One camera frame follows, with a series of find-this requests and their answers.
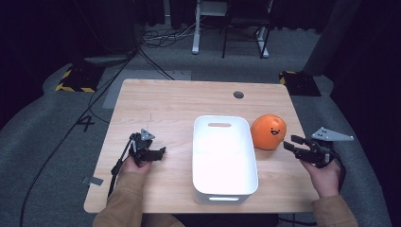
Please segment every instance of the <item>cable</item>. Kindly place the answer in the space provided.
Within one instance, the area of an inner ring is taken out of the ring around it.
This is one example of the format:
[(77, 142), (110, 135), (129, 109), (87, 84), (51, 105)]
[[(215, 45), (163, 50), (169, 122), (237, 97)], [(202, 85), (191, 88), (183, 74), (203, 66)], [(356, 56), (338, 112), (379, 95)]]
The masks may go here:
[(304, 226), (316, 226), (317, 225), (316, 222), (307, 223), (307, 222), (301, 222), (301, 221), (298, 221), (298, 220), (290, 220), (290, 219), (285, 219), (285, 218), (280, 218), (280, 217), (278, 219), (282, 220), (282, 221), (285, 221), (285, 222), (288, 222), (288, 223), (300, 224), (300, 225), (304, 225)]
[(165, 70), (163, 70), (157, 63), (155, 63), (152, 59), (150, 59), (148, 57), (147, 54), (145, 54), (145, 52), (142, 50), (142, 48), (139, 49), (139, 55), (141, 55), (142, 57), (145, 58), (145, 60), (147, 61), (148, 64), (150, 64), (151, 66), (153, 66), (153, 68), (160, 73), (162, 76), (164, 76), (166, 79), (170, 79), (170, 80), (175, 80), (173, 77), (171, 77)]
[[(106, 85), (107, 85), (107, 87), (105, 88), (105, 91), (108, 90), (109, 87), (113, 84), (113, 82), (115, 81), (115, 79), (116, 79), (117, 77), (118, 77), (118, 75), (115, 75), (114, 77), (110, 78), (110, 79), (107, 80), (103, 85), (101, 85), (97, 90), (99, 91), (100, 89), (102, 89), (102, 88), (103, 88), (104, 86), (106, 86)], [(92, 114), (94, 117), (96, 117), (97, 119), (99, 119), (99, 120), (101, 120), (101, 121), (103, 121), (103, 122), (105, 122), (105, 123), (107, 123), (107, 124), (110, 124), (109, 121), (107, 121), (107, 120), (105, 120), (105, 119), (103, 119), (103, 118), (97, 116), (97, 115), (92, 111), (91, 101), (92, 101), (92, 99), (94, 98), (94, 96), (95, 96), (96, 94), (97, 94), (97, 92), (93, 93), (93, 94), (91, 95), (91, 98), (90, 98), (89, 101), (88, 101), (89, 111), (90, 111), (91, 114)]]
[(336, 153), (334, 150), (330, 150), (328, 152), (335, 157), (335, 159), (340, 165), (340, 179), (339, 179), (339, 192), (340, 192), (345, 181), (345, 175), (347, 174), (347, 169), (345, 168), (345, 165), (342, 162), (342, 159), (338, 153)]
[(107, 197), (110, 197), (110, 195), (112, 195), (112, 192), (114, 190), (115, 180), (117, 179), (118, 172), (120, 171), (120, 168), (124, 163), (123, 158), (127, 152), (128, 147), (130, 146), (131, 142), (132, 142), (132, 136), (130, 136), (130, 140), (128, 141), (127, 145), (125, 146), (124, 151), (121, 154), (121, 157), (117, 160), (117, 163), (115, 164), (115, 166), (112, 169), (113, 176), (112, 176), (112, 181), (110, 182), (109, 193), (107, 194)]
[[(205, 18), (207, 18), (207, 16), (202, 17), (200, 19), (200, 21), (202, 21)], [(195, 34), (195, 32), (194, 32), (195, 25), (196, 24), (194, 23), (185, 29), (182, 29), (182, 30), (179, 30), (176, 32), (172, 32), (172, 33), (168, 33), (171, 29), (166, 29), (166, 32), (164, 34), (159, 34), (159, 31), (162, 31), (162, 30), (148, 31), (144, 34), (144, 37), (142, 38), (142, 45), (145, 47), (149, 47), (149, 48), (168, 47), (170, 45), (173, 45), (177, 41), (183, 40), (188, 36), (194, 35)], [(158, 43), (150, 44), (149, 42), (152, 42), (152, 41), (158, 41)]]
[(110, 66), (115, 66), (118, 64), (122, 64), (127, 60), (132, 59), (132, 56), (134, 54), (127, 54), (125, 56), (122, 57), (122, 59), (119, 60), (111, 60), (111, 61), (94, 61), (91, 60), (90, 58), (85, 59), (87, 62), (89, 62), (91, 65), (93, 65), (93, 67), (110, 67)]
[[(124, 67), (129, 63), (130, 61), (126, 61), (116, 72), (116, 75), (114, 76), (113, 79), (116, 79), (118, 77), (118, 75), (121, 73), (121, 71), (124, 69)], [(37, 180), (39, 179), (39, 177), (41, 176), (42, 172), (44, 171), (44, 168), (46, 167), (46, 165), (48, 164), (48, 162), (50, 161), (50, 159), (53, 157), (53, 155), (56, 153), (56, 151), (59, 149), (59, 147), (62, 145), (62, 143), (65, 141), (65, 139), (68, 137), (68, 135), (71, 133), (71, 131), (74, 129), (74, 127), (79, 123), (80, 119), (92, 108), (92, 106), (95, 105), (95, 103), (97, 103), (99, 101), (99, 99), (104, 95), (104, 93), (107, 91), (107, 89), (105, 89), (100, 96), (98, 96), (95, 101), (89, 105), (89, 107), (79, 116), (79, 118), (76, 120), (76, 122), (70, 127), (70, 129), (67, 131), (67, 133), (63, 136), (63, 138), (60, 140), (60, 142), (56, 145), (56, 147), (52, 150), (52, 152), (50, 153), (50, 155), (47, 157), (47, 159), (44, 161), (44, 163), (42, 164), (41, 168), (39, 169), (38, 173), (35, 175), (32, 183), (29, 186), (29, 189), (26, 192), (26, 196), (24, 198), (24, 202), (23, 202), (23, 206), (21, 208), (21, 213), (20, 213), (20, 227), (24, 226), (24, 213), (25, 213), (25, 209), (26, 209), (26, 203), (27, 203), (27, 199), (29, 198), (30, 192), (32, 191), (33, 186), (35, 185), (35, 183), (37, 182)]]

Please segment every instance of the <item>chair leg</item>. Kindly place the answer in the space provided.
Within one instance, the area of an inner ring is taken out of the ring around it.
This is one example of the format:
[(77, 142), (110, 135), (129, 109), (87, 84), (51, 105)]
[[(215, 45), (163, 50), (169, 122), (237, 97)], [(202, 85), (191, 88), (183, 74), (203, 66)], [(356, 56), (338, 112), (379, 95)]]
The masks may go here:
[(253, 36), (256, 37), (257, 36), (257, 32), (259, 32), (260, 30), (260, 26), (256, 29), (256, 31), (253, 33)]
[(262, 52), (260, 53), (260, 58), (263, 59), (263, 53), (265, 52), (266, 45), (268, 43), (268, 37), (270, 35), (270, 27), (268, 28), (268, 32), (266, 32), (265, 42), (263, 43)]
[(221, 55), (222, 59), (224, 59), (224, 56), (225, 56), (225, 46), (227, 44), (227, 33), (228, 33), (228, 26), (225, 27), (225, 32), (224, 32), (223, 54)]

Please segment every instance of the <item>sleeve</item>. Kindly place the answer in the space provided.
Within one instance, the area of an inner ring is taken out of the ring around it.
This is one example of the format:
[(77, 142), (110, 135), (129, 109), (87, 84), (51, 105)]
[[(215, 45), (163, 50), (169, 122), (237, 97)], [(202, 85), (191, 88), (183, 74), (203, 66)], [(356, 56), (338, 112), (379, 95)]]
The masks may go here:
[(118, 177), (116, 187), (104, 208), (95, 217), (93, 226), (140, 227), (142, 221), (142, 193), (145, 175), (126, 173)]
[(357, 226), (357, 220), (342, 196), (321, 198), (313, 201), (312, 207), (318, 226)]

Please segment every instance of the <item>metal bracket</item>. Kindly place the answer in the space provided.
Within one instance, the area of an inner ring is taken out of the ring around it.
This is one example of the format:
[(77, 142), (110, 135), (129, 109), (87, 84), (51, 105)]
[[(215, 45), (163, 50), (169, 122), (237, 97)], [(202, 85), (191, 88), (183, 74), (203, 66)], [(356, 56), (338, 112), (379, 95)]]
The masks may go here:
[(151, 140), (156, 138), (154, 135), (150, 134), (148, 131), (141, 129), (141, 139), (142, 140)]
[(312, 138), (323, 140), (323, 141), (354, 141), (354, 136), (345, 135), (336, 131), (331, 131), (321, 127), (315, 133), (312, 134)]

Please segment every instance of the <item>white stand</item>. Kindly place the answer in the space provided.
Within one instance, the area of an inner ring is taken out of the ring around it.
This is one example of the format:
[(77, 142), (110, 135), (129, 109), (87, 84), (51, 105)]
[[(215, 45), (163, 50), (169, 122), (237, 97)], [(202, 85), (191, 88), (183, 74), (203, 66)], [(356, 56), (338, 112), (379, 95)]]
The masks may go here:
[(204, 16), (225, 16), (227, 11), (226, 2), (208, 2), (198, 0), (197, 2), (197, 14), (196, 14), (196, 25), (194, 42), (192, 44), (192, 53), (199, 54), (200, 52), (200, 40), (201, 40), (201, 15)]
[[(264, 44), (263, 35), (264, 34), (265, 34), (265, 28), (260, 27), (259, 31), (256, 33), (256, 39), (257, 39), (257, 43), (259, 44), (260, 51), (262, 51), (262, 49), (263, 49), (263, 44)], [(263, 51), (263, 58), (267, 58), (268, 56), (269, 56), (268, 49), (265, 48), (265, 50)]]

